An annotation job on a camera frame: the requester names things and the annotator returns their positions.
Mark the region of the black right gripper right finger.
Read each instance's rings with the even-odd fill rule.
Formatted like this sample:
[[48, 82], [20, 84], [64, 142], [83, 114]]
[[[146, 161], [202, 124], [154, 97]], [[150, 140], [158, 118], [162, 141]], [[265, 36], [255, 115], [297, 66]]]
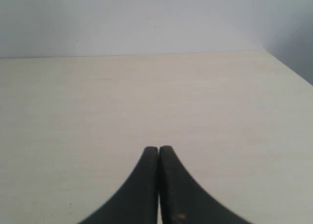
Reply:
[[159, 149], [159, 197], [164, 224], [249, 223], [210, 196], [171, 146]]

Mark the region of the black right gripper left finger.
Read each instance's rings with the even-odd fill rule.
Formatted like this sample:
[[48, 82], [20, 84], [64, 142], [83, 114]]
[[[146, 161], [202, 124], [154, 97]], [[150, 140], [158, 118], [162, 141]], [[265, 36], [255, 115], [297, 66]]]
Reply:
[[81, 223], [156, 224], [158, 157], [157, 147], [145, 147], [135, 168], [122, 186]]

